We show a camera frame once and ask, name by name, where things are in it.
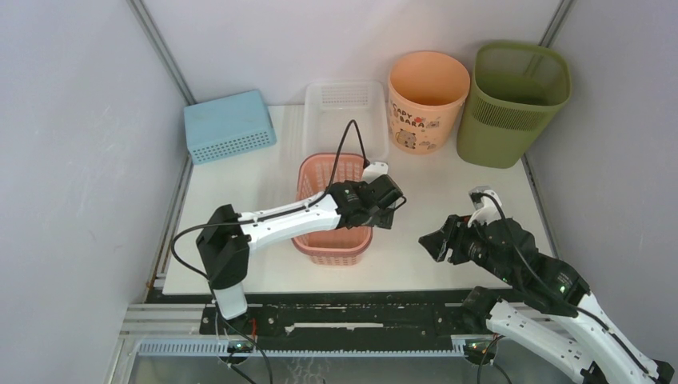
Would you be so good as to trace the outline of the pink plastic basket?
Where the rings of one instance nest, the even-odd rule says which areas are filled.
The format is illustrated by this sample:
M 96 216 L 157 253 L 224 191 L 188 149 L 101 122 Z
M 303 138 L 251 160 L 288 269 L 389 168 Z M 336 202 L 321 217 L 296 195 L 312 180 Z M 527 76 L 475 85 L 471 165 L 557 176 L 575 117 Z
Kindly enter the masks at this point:
M 362 174 L 363 157 L 358 154 L 313 154 L 299 168 L 296 198 L 310 198 L 324 191 L 331 181 L 359 181 Z M 372 228 L 357 227 L 303 234 L 292 242 L 315 264 L 353 266 L 359 263 L 372 240 Z

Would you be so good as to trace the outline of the blue plastic basket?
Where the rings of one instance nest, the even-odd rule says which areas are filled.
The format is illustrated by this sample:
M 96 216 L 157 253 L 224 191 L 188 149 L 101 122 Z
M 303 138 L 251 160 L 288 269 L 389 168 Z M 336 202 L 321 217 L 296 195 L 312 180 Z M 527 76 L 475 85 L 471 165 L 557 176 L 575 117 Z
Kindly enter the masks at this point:
M 268 106 L 259 90 L 187 106 L 183 114 L 187 150 L 194 165 L 277 143 Z

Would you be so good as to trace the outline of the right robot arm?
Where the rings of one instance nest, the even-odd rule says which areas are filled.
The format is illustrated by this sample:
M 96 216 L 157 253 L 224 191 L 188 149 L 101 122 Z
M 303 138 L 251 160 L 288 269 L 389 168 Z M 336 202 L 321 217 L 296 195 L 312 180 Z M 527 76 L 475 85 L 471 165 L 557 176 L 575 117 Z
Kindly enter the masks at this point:
M 518 342 L 575 383 L 669 383 L 674 367 L 640 352 L 603 311 L 589 284 L 568 263 L 542 254 L 511 218 L 478 222 L 447 217 L 419 238 L 436 262 L 472 262 L 511 286 L 517 301 L 568 332 L 562 336 L 520 314 L 509 299 L 477 286 L 462 303 L 462 322 Z

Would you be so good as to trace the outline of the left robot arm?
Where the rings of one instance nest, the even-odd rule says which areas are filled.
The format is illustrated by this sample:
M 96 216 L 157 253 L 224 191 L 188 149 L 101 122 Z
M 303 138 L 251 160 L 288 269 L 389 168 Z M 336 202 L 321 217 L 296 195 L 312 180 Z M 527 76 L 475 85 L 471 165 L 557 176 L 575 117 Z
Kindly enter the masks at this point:
M 248 327 L 243 282 L 256 251 L 318 231 L 388 230 L 406 201 L 401 188 L 382 174 L 370 182 L 335 182 L 323 192 L 277 209 L 237 213 L 231 205 L 217 208 L 197 236 L 196 246 L 220 311 L 219 323 L 232 334 Z

